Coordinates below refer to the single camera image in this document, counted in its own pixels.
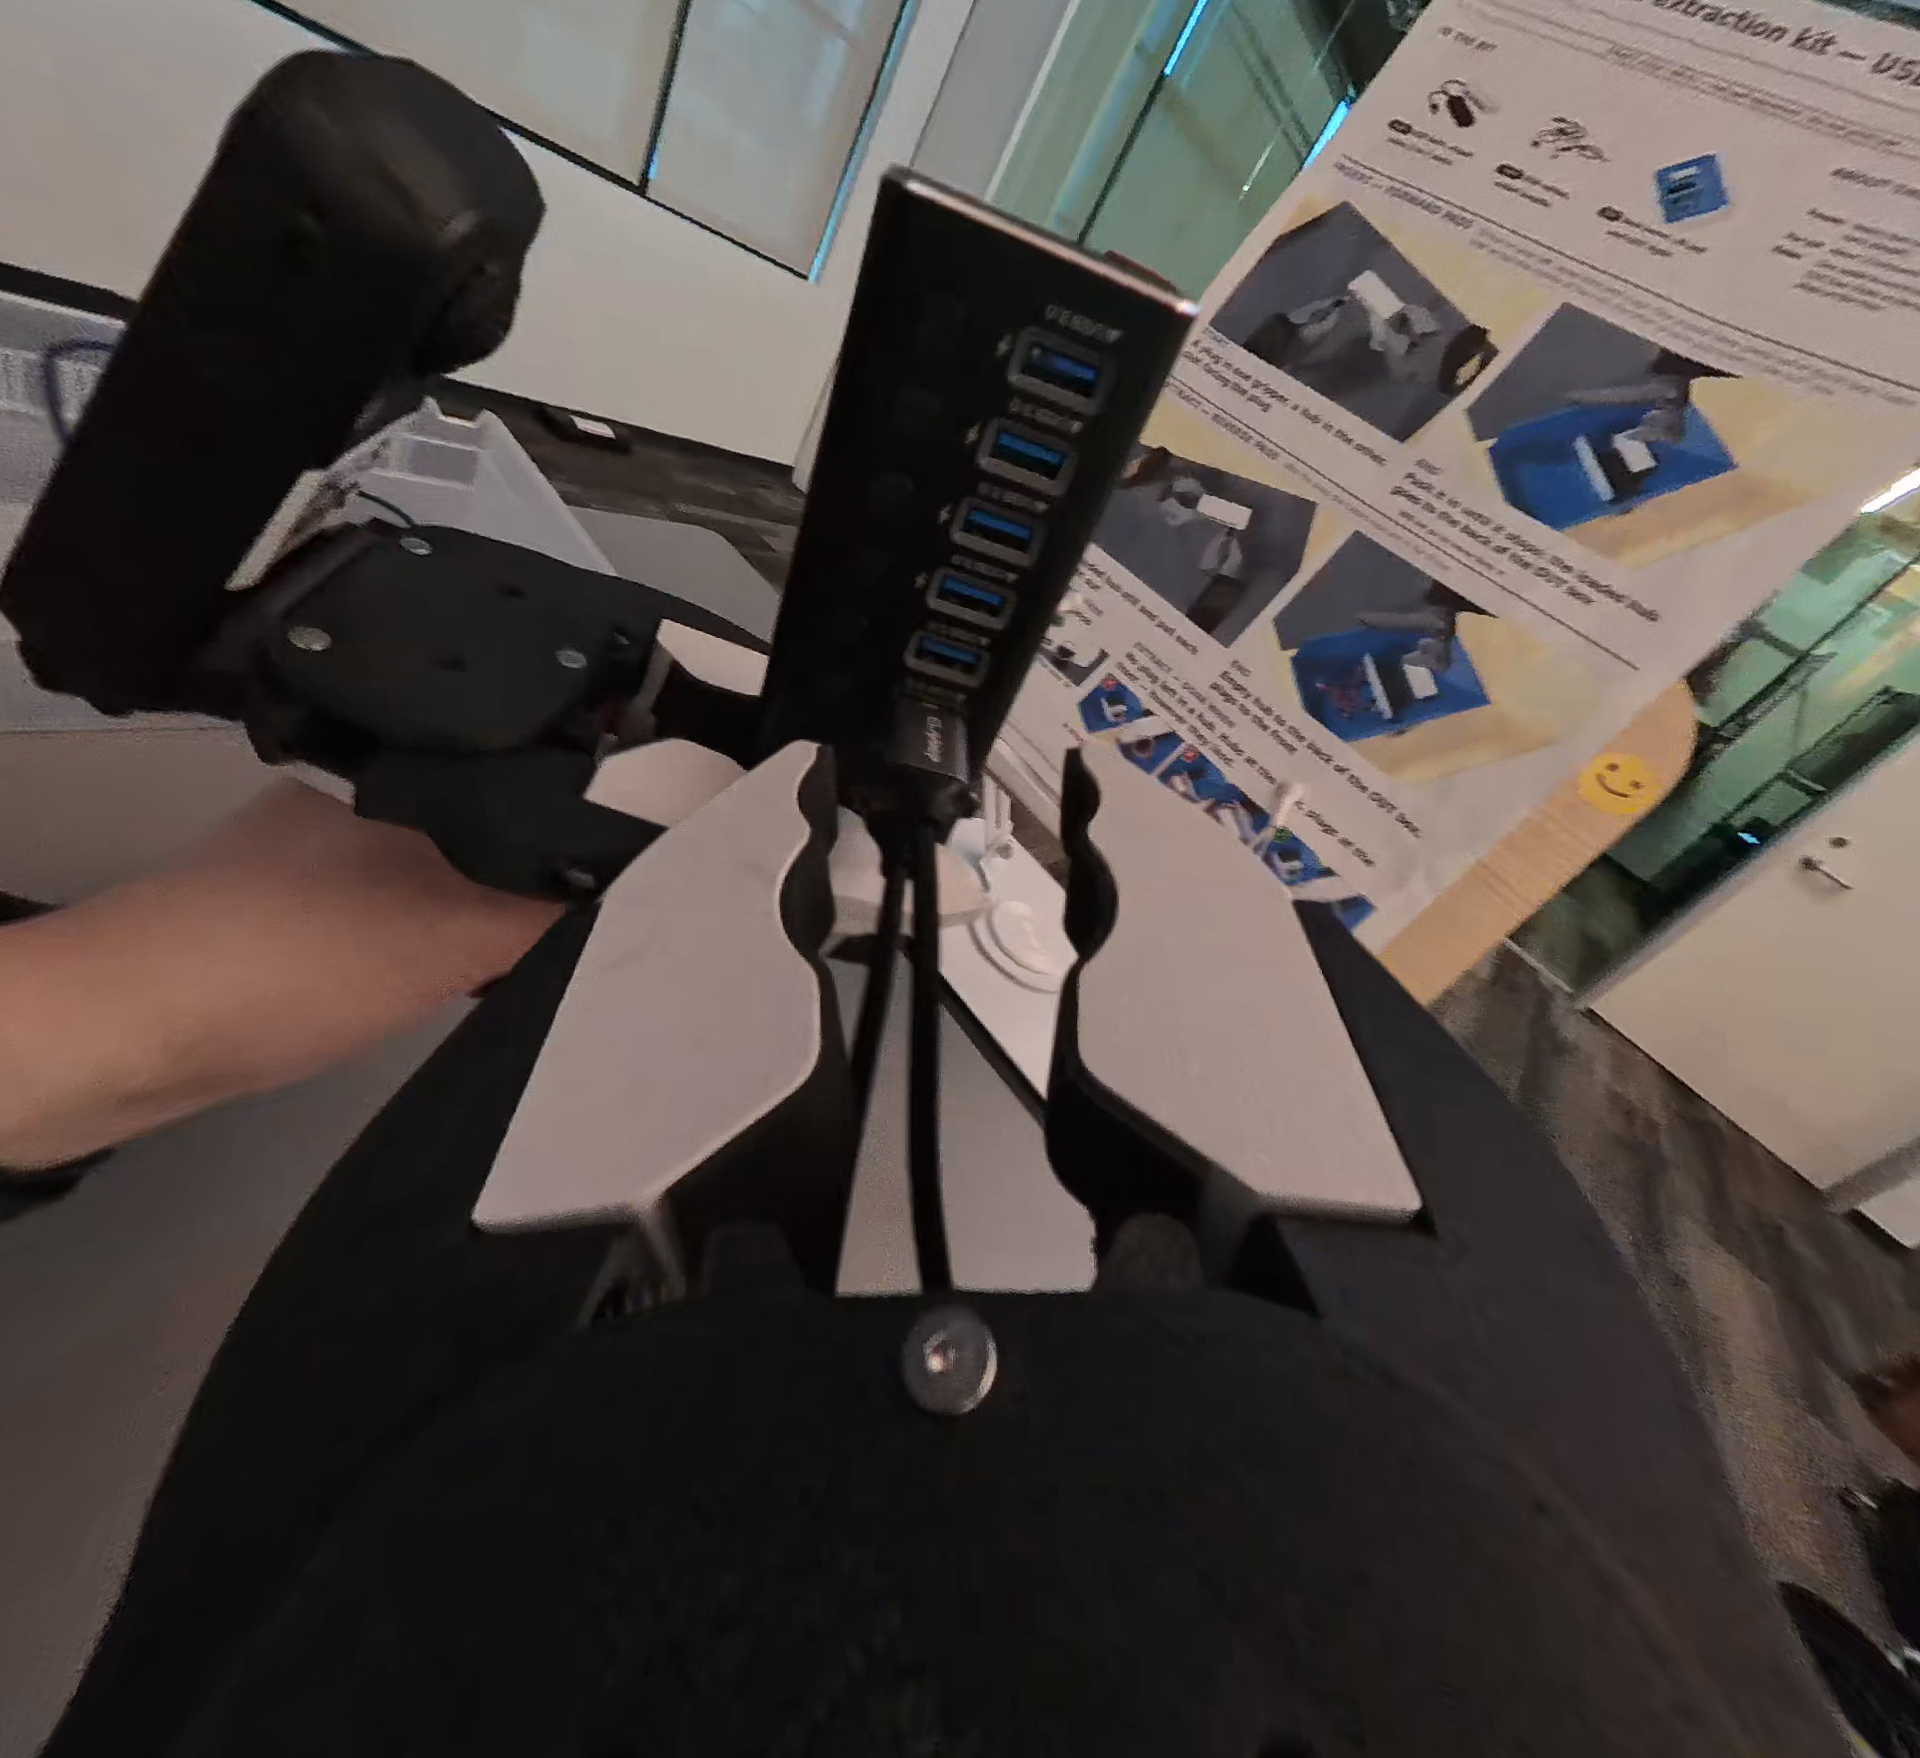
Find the printed instruction sheet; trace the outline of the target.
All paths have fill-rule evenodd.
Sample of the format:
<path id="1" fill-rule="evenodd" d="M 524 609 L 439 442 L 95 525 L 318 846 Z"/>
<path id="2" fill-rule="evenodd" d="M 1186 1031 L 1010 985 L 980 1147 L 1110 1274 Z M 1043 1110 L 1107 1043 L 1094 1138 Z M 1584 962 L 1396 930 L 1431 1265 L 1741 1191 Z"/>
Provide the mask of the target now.
<path id="1" fill-rule="evenodd" d="M 995 765 L 1409 925 L 1916 464 L 1916 24 L 1160 0 L 1007 207 L 1201 324 Z"/>

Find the clear plastic bin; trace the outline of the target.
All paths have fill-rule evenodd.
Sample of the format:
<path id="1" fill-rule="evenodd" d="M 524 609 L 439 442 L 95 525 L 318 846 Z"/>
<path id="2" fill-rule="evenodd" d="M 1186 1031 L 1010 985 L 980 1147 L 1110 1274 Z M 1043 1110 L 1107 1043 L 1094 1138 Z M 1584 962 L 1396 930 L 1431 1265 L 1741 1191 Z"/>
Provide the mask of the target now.
<path id="1" fill-rule="evenodd" d="M 2 294 L 2 556 L 18 536 L 80 423 L 121 324 L 22 290 Z M 614 564 L 532 459 L 493 413 L 474 421 L 436 401 L 352 450 L 328 476 L 301 480 L 268 529 L 297 534 L 333 523 L 433 525 L 524 547 L 584 570 Z"/>

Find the person's left forearm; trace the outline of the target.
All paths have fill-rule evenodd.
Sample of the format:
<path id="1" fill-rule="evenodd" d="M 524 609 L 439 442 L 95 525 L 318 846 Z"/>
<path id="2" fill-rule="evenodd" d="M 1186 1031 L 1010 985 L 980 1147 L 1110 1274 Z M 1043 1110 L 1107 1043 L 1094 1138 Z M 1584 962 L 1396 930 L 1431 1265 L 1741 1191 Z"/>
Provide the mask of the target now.
<path id="1" fill-rule="evenodd" d="M 299 1083 L 338 961 L 256 876 L 138 881 L 5 925 L 5 1176 L 38 1176 Z"/>

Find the black metal shelf rack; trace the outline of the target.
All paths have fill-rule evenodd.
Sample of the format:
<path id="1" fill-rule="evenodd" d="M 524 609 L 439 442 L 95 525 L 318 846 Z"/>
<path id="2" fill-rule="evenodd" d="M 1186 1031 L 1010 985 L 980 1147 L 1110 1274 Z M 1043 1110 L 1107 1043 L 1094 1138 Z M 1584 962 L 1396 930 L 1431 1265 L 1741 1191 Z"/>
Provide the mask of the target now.
<path id="1" fill-rule="evenodd" d="M 1916 587 L 1915 548 L 1859 544 L 1743 625 L 1713 679 L 1668 890 L 1719 881 L 1916 732 Z"/>

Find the white stand base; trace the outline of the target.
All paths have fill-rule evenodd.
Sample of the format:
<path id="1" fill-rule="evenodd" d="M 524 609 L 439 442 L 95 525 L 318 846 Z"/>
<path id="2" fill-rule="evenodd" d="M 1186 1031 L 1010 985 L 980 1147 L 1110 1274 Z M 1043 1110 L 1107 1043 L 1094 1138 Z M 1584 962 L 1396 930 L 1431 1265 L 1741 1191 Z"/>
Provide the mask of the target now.
<path id="1" fill-rule="evenodd" d="M 951 828 L 939 872 L 944 1132 L 959 1138 L 1000 1124 L 1036 1134 L 1073 966 L 1065 891 L 1016 841 L 1012 798 L 995 780 Z M 829 1021 L 851 1051 L 863 988 L 855 961 L 880 931 L 884 860 L 848 806 L 836 815 L 829 885 Z"/>

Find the person's left hand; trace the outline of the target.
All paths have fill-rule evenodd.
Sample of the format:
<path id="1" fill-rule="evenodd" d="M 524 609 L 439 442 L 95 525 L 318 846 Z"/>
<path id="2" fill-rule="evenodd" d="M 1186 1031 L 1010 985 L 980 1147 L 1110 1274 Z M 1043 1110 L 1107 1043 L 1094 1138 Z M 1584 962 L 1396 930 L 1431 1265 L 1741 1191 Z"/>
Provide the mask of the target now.
<path id="1" fill-rule="evenodd" d="M 294 785 L 288 978 L 320 999 L 335 1043 L 371 1043 L 483 994 L 566 916 L 556 902 L 457 872 L 426 839 Z"/>

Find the black hub silver rim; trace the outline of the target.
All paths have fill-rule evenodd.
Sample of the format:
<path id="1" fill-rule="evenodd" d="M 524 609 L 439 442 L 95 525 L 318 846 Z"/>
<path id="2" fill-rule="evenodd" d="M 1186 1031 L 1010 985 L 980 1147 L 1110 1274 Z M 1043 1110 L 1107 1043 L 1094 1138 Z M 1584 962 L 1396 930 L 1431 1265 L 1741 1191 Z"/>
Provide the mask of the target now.
<path id="1" fill-rule="evenodd" d="M 878 190 L 761 690 L 880 833 L 969 810 L 1196 302 L 913 169 Z"/>

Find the black wrist band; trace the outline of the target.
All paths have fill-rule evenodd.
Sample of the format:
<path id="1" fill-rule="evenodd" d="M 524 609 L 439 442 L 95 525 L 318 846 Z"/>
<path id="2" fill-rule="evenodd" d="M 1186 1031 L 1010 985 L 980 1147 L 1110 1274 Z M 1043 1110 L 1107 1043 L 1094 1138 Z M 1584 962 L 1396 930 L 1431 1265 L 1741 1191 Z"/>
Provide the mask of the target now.
<path id="1" fill-rule="evenodd" d="M 11 927 L 52 913 L 55 907 L 45 902 L 26 899 L 2 891 L 2 925 Z M 30 1219 L 71 1195 L 84 1180 L 102 1169 L 115 1150 L 89 1154 L 77 1162 L 45 1169 L 2 1169 L 2 1225 Z"/>

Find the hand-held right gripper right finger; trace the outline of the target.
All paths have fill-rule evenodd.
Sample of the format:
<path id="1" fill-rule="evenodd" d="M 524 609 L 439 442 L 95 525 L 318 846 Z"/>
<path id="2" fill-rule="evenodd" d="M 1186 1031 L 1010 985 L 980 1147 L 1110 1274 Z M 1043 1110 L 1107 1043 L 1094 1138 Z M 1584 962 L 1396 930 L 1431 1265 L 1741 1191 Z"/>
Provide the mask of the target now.
<path id="1" fill-rule="evenodd" d="M 1300 1220 L 1414 1226 L 1425 1198 L 1283 885 L 1114 744 L 1070 753 L 1062 836 L 1047 1157 L 1097 1262 L 1143 1226 L 1202 1274 L 1275 1274 Z"/>

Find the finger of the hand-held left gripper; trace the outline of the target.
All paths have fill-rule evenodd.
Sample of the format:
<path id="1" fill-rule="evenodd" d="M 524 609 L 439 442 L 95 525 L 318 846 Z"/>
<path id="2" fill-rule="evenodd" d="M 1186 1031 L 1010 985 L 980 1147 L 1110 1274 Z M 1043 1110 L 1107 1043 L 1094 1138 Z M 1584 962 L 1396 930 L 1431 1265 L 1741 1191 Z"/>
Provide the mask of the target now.
<path id="1" fill-rule="evenodd" d="M 633 820 L 687 820 L 745 777 L 732 758 L 693 740 L 650 740 L 597 762 L 589 804 Z"/>

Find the white door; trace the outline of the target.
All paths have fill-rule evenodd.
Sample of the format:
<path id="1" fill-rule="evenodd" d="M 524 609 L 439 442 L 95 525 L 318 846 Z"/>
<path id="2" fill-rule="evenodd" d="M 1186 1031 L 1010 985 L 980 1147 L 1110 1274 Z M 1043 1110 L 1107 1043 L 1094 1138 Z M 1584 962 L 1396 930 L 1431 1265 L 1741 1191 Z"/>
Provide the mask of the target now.
<path id="1" fill-rule="evenodd" d="M 1916 751 L 1852 785 L 1589 1008 L 1841 1213 L 1916 1244 Z"/>

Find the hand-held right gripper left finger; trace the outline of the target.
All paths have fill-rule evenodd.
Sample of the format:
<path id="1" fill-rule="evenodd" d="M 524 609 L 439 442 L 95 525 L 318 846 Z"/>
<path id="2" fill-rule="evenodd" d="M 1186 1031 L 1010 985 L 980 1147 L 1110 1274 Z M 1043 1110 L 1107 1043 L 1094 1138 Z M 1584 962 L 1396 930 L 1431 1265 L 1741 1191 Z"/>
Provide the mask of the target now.
<path id="1" fill-rule="evenodd" d="M 769 1226 L 836 1287 L 861 1132 L 825 966 L 836 796 L 832 753 L 789 744 L 612 885 L 474 1226 L 633 1226 L 670 1288 Z"/>

